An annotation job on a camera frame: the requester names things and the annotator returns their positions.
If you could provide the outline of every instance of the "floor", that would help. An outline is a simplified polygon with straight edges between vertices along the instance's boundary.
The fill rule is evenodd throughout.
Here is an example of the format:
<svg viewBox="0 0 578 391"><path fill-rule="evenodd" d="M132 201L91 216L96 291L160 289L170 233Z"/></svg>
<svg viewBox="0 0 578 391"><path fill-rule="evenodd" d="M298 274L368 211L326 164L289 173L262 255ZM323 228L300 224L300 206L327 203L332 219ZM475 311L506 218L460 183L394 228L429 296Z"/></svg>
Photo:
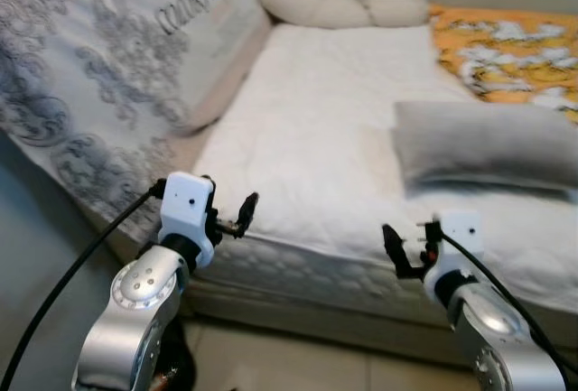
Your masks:
<svg viewBox="0 0 578 391"><path fill-rule="evenodd" d="M478 391L468 371L441 368L222 322L186 323L195 391Z"/></svg>

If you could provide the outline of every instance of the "quilted mattress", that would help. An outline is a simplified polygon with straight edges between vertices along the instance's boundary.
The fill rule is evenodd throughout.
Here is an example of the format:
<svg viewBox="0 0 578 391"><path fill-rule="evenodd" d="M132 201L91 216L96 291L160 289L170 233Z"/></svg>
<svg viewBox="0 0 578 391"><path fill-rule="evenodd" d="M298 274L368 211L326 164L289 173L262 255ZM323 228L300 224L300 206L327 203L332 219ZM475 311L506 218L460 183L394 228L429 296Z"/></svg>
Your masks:
<svg viewBox="0 0 578 391"><path fill-rule="evenodd" d="M312 306L443 325L418 282L399 282L389 223L423 247L415 223L476 209L485 262L520 298L578 313L578 197L488 185L407 190L389 137L398 100L477 103L436 64L426 26L328 31L280 25L193 172L217 183L234 219L261 200L243 239L225 239L205 282Z"/></svg>

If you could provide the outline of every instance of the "gray damask pattern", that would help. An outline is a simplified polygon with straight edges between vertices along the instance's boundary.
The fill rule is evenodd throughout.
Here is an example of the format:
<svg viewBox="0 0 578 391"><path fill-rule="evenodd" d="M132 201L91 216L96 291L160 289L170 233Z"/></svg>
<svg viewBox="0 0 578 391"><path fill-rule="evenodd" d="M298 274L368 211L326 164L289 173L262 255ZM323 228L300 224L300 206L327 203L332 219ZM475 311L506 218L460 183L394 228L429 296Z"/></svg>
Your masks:
<svg viewBox="0 0 578 391"><path fill-rule="evenodd" d="M50 95L51 69L39 55L54 14L67 0L0 0L0 126L23 143L50 146L70 131L69 111Z"/></svg>
<svg viewBox="0 0 578 391"><path fill-rule="evenodd" d="M0 0L0 128L25 144L30 156L48 153L51 165L43 168L78 200L111 220L157 178L174 170L169 163L172 151L161 138L127 149L108 144L96 128L79 131L67 104L51 94L52 84L67 77L52 73L43 57L48 58L48 39L61 37L54 17L68 15L69 1ZM146 103L157 116L181 127L186 110L176 77L187 48L184 36L167 38L143 17L130 14L124 0L91 1L98 35L107 42L109 55L104 58L88 46L77 49L79 62L98 82L94 88L87 80L87 92L98 92L97 98L113 104L109 109L117 111L122 123L136 122L131 106ZM81 116L81 108L70 107ZM144 239L158 220L158 208L158 202L149 200L124 229Z"/></svg>
<svg viewBox="0 0 578 391"><path fill-rule="evenodd" d="M167 35L158 24L132 13L125 0L90 0L98 35L107 56L89 47L77 49L87 76L98 82L100 98L116 107L129 128L137 121L136 105L146 104L155 116L176 129L188 128L187 109L177 80L187 38Z"/></svg>
<svg viewBox="0 0 578 391"><path fill-rule="evenodd" d="M78 134L54 148L52 166L67 189L107 219L115 218L160 177L174 168L166 142L153 138L138 151L111 149L93 134ZM146 231L158 220L159 204L147 202L125 224Z"/></svg>

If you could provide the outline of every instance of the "white bolster pillow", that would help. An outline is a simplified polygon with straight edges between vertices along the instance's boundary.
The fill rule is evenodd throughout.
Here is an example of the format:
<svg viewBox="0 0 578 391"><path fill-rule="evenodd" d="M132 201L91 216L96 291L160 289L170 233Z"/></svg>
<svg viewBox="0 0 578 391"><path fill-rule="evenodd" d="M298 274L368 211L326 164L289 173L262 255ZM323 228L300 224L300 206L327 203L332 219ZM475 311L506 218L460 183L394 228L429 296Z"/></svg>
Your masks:
<svg viewBox="0 0 578 391"><path fill-rule="evenodd" d="M321 28L402 27L429 18L426 0L261 0L287 23Z"/></svg>

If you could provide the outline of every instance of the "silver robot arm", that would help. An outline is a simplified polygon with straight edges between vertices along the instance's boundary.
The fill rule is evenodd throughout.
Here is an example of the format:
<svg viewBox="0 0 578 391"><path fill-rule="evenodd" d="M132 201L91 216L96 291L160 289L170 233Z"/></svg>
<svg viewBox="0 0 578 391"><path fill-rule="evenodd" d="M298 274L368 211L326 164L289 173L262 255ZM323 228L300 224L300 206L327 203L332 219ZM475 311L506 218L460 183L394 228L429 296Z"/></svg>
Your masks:
<svg viewBox="0 0 578 391"><path fill-rule="evenodd" d="M148 390L161 337L179 309L191 273L210 263L222 233L242 237L253 218L256 193L233 223L217 219L214 191L209 178L183 172L167 178L158 245L115 277L107 308L82 346L73 391Z"/></svg>
<svg viewBox="0 0 578 391"><path fill-rule="evenodd" d="M480 218L476 213L444 212L435 216L433 223L425 224L422 267L410 266L403 240L390 226L384 226L383 232L397 276L421 279L430 299L445 307L482 390L565 391L562 373L534 342L524 318L491 284L480 282L471 271L471 263L439 236L440 232L451 236L481 259Z"/></svg>

